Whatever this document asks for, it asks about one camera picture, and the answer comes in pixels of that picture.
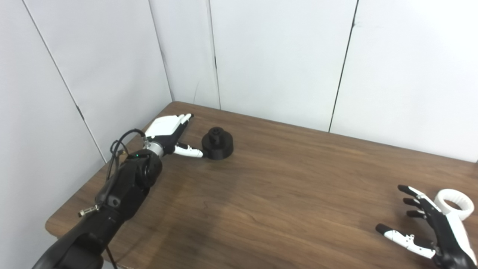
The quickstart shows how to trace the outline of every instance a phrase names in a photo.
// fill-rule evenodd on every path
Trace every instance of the metal connector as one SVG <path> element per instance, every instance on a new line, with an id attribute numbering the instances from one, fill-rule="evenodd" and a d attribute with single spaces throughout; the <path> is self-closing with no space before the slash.
<path id="1" fill-rule="evenodd" d="M 78 212 L 78 217 L 83 217 L 84 215 L 90 213 L 90 212 L 93 212 L 93 211 L 98 211 L 99 210 L 99 206 L 97 204 L 95 204 L 94 206 L 90 207 L 90 208 L 86 208 L 86 209 L 83 209 L 83 210 L 80 210 L 80 212 Z"/>
<path id="2" fill-rule="evenodd" d="M 148 138 L 146 136 L 143 136 L 142 138 L 143 138 L 144 147 L 149 148 L 151 144 L 149 143 Z"/>

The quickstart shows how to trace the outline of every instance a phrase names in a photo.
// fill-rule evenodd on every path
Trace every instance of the robotic arm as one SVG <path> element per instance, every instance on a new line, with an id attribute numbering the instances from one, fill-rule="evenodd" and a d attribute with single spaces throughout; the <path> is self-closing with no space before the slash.
<path id="1" fill-rule="evenodd" d="M 201 150 L 178 142 L 192 117 L 192 114 L 160 117 L 146 133 L 134 129 L 123 135 L 111 162 L 127 134 L 140 133 L 144 148 L 129 154 L 117 166 L 97 194 L 95 205 L 80 211 L 80 222 L 48 248 L 33 269 L 100 269 L 101 253 L 123 223 L 135 215 L 160 175 L 161 158 L 172 153 L 204 156 Z"/>
<path id="2" fill-rule="evenodd" d="M 425 219 L 433 228 L 438 242 L 408 235 L 383 224 L 375 227 L 377 232 L 411 252 L 432 259 L 439 268 L 478 269 L 475 253 L 458 215 L 455 212 L 444 214 L 428 196 L 417 189 L 404 185 L 399 185 L 398 189 L 413 196 L 404 198 L 405 204 L 418 208 L 407 211 L 407 216 Z"/>

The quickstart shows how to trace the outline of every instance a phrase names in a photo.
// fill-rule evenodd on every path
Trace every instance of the wooden table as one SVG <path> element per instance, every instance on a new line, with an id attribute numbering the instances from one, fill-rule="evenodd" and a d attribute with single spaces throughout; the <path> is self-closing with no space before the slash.
<path id="1" fill-rule="evenodd" d="M 221 161 L 177 155 L 136 216 L 110 244 L 130 269 L 435 268 L 375 231 L 384 223 L 435 239 L 424 220 L 405 216 L 398 184 L 432 199 L 440 189 L 475 202 L 478 165 L 336 134 L 174 102 L 159 116 L 194 113 L 181 141 L 201 147 L 221 126 L 235 151 Z M 130 150 L 141 147 L 139 137 Z M 46 223 L 56 237 L 93 204 L 106 166 Z M 465 227 L 478 251 L 478 216 Z"/>

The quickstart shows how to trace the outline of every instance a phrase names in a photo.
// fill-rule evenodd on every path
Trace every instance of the black cylindrical object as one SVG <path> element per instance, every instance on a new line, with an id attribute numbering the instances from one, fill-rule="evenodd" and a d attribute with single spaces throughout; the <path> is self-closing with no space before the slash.
<path id="1" fill-rule="evenodd" d="M 213 127 L 202 140 L 203 152 L 209 159 L 222 160 L 229 157 L 234 151 L 232 135 L 221 127 Z"/>

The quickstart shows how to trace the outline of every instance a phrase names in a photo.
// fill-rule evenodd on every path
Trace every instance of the black cable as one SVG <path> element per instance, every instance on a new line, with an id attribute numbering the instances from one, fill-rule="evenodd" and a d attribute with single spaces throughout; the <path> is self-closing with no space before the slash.
<path id="1" fill-rule="evenodd" d="M 116 267 L 115 259 L 113 259 L 113 255 L 111 254 L 111 251 L 109 250 L 108 246 L 106 246 L 106 253 L 108 253 L 108 257 L 109 257 L 109 260 L 111 261 L 111 264 L 113 265 L 113 268 L 118 269 L 118 267 Z"/>
<path id="2" fill-rule="evenodd" d="M 109 151 L 111 152 L 111 154 L 113 154 L 113 146 L 114 146 L 116 143 L 118 143 L 118 142 L 119 142 L 118 140 L 115 140 L 115 141 L 111 144 L 111 146 L 109 147 Z M 123 142 L 121 142 L 121 145 L 123 146 L 123 149 L 124 149 L 124 151 L 126 152 L 126 154 L 129 155 L 130 152 L 128 151 L 128 148 L 126 147 L 126 145 L 125 145 Z"/>
<path id="3" fill-rule="evenodd" d="M 111 192 L 111 189 L 115 185 L 116 180 L 118 178 L 118 168 L 120 166 L 119 159 L 116 156 L 116 153 L 118 152 L 118 148 L 120 147 L 121 144 L 123 144 L 123 139 L 131 133 L 139 133 L 141 135 L 141 137 L 146 136 L 146 134 L 143 131 L 141 131 L 140 129 L 131 129 L 131 130 L 125 132 L 118 139 L 118 142 L 115 145 L 115 149 L 113 150 L 113 154 L 111 154 L 111 159 L 109 160 L 108 173 L 106 175 L 106 180 L 109 180 L 109 177 L 111 175 L 111 168 L 113 166 L 113 161 L 115 161 L 115 173 L 113 174 L 113 178 L 111 179 L 112 182 L 108 185 L 108 188 L 106 189 L 105 196 L 104 196 L 103 200 L 100 202 L 100 204 L 102 204 L 102 205 L 107 202 L 109 193 Z"/>

